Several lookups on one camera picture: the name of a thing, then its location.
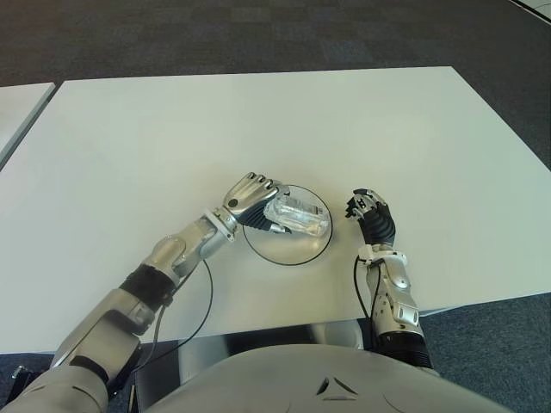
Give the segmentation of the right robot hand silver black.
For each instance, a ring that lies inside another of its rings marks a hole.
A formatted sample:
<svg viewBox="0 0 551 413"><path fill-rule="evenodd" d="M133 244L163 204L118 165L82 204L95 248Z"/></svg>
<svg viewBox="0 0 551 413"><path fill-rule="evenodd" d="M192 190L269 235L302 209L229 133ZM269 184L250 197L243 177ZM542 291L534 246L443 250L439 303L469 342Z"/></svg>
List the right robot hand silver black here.
<svg viewBox="0 0 551 413"><path fill-rule="evenodd" d="M347 202L347 219L360 227L365 244L393 246L396 229L388 204L372 189L359 188Z"/></svg>

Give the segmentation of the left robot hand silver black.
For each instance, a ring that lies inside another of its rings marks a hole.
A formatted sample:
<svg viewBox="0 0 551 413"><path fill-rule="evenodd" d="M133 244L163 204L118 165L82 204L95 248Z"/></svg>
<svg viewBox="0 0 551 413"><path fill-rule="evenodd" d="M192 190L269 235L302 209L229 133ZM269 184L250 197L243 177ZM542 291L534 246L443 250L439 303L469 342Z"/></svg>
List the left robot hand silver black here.
<svg viewBox="0 0 551 413"><path fill-rule="evenodd" d="M284 194L290 194L287 185L249 172L226 193L223 207L242 226L274 233L291 233L288 227L268 219L264 214L264 208Z"/></svg>

